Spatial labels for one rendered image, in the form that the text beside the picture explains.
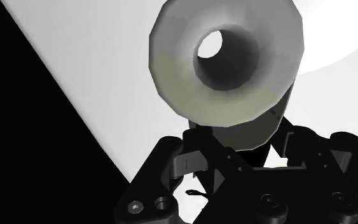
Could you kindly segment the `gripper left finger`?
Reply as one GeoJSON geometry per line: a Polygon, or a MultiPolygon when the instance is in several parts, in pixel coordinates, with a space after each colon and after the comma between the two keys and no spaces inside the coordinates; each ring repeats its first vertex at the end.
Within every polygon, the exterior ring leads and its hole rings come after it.
{"type": "Polygon", "coordinates": [[[161,138],[114,208],[115,224],[185,224],[173,196],[184,175],[195,172],[208,203],[193,224],[235,224],[246,220],[247,163],[206,128],[161,138]]]}

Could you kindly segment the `white toilet paper roll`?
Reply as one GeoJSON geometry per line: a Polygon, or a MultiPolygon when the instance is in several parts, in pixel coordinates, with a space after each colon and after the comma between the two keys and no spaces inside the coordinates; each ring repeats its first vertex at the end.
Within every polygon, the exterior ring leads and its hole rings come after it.
{"type": "Polygon", "coordinates": [[[190,127],[252,150],[282,123],[304,49],[294,0],[167,0],[149,35],[149,71],[190,127]]]}

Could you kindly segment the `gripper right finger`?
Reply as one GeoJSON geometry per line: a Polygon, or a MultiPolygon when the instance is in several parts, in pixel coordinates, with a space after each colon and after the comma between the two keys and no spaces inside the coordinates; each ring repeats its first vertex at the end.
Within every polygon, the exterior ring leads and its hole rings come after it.
{"type": "Polygon", "coordinates": [[[313,224],[358,224],[358,136],[326,138],[283,118],[271,144],[289,167],[308,173],[308,211],[319,215],[313,224]]]}

